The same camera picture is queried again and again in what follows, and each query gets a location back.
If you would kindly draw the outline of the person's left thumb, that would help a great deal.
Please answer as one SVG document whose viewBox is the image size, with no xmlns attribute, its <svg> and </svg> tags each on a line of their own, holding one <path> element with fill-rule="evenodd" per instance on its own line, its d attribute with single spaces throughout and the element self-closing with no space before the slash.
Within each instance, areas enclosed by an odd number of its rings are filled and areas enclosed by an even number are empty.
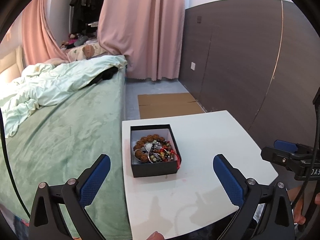
<svg viewBox="0 0 320 240">
<path fill-rule="evenodd" d="M 165 240 L 165 238 L 161 233 L 155 231 L 146 240 Z"/>
</svg>

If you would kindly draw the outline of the person's right hand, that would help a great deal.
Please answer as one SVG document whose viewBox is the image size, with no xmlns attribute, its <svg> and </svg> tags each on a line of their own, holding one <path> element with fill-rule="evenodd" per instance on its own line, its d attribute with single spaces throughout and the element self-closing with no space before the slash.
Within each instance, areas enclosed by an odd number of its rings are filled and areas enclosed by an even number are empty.
<svg viewBox="0 0 320 240">
<path fill-rule="evenodd" d="M 290 202 L 293 202 L 295 200 L 301 187 L 302 186 L 299 185 L 298 187 L 292 188 L 287 192 Z M 297 204 L 295 205 L 295 208 L 293 210 L 294 223 L 299 224 L 299 225 L 303 225 L 306 222 L 306 218 L 302 215 L 303 203 L 304 203 L 303 197 L 300 197 L 299 201 L 297 202 Z M 320 205 L 320 194 L 319 193 L 315 197 L 315 204 Z"/>
</svg>

